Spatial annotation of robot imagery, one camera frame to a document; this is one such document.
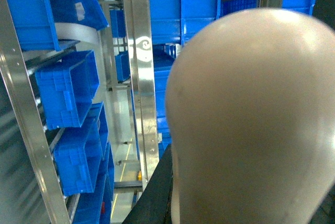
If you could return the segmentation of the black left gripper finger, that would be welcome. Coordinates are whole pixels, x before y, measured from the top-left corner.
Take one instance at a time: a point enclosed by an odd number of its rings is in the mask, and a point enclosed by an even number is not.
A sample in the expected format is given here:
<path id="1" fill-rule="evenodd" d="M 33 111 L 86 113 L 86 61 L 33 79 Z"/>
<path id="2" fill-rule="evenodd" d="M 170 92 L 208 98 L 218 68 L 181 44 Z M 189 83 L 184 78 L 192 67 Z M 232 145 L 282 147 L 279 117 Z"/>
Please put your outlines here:
<path id="1" fill-rule="evenodd" d="M 169 144 L 141 197 L 123 223 L 172 223 L 172 147 Z"/>

